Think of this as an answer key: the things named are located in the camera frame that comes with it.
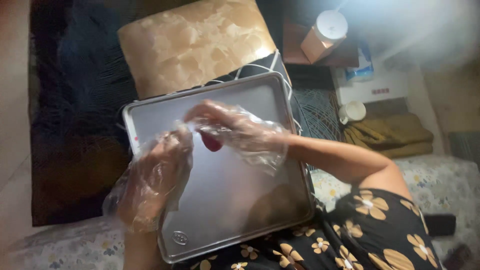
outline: black fabric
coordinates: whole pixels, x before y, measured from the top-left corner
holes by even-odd
[[[420,210],[411,201],[377,189],[354,189],[315,218],[201,258],[174,270],[321,270],[440,268]]]

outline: white cup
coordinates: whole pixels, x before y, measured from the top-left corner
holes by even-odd
[[[349,121],[360,121],[366,114],[365,105],[360,101],[351,101],[343,105],[338,111],[338,117],[342,124],[347,124]]]

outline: towel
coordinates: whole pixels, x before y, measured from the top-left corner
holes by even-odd
[[[433,134],[413,113],[348,123],[344,135],[347,143],[391,159],[433,152]]]

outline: baking tray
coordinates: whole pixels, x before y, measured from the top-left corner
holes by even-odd
[[[260,74],[129,104],[123,110],[134,153],[203,99],[238,104],[295,132],[283,76]],[[193,168],[179,201],[158,231],[163,259],[175,263],[313,217],[314,203],[303,163],[286,160],[275,176],[241,161],[229,147],[210,152],[193,134]]]

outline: plastic glove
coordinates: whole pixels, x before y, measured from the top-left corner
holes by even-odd
[[[221,144],[234,148],[247,163],[261,166],[270,175],[281,166],[288,146],[289,132],[281,124],[264,121],[240,106],[204,100],[190,109],[184,121]]]
[[[125,192],[118,201],[117,209],[117,215],[129,231],[158,229],[160,212],[169,194],[180,181],[185,180],[182,178],[188,179],[192,168],[192,148],[192,133],[186,125],[180,125],[178,130],[165,132],[145,146],[145,154],[130,163],[124,174],[128,178]]]

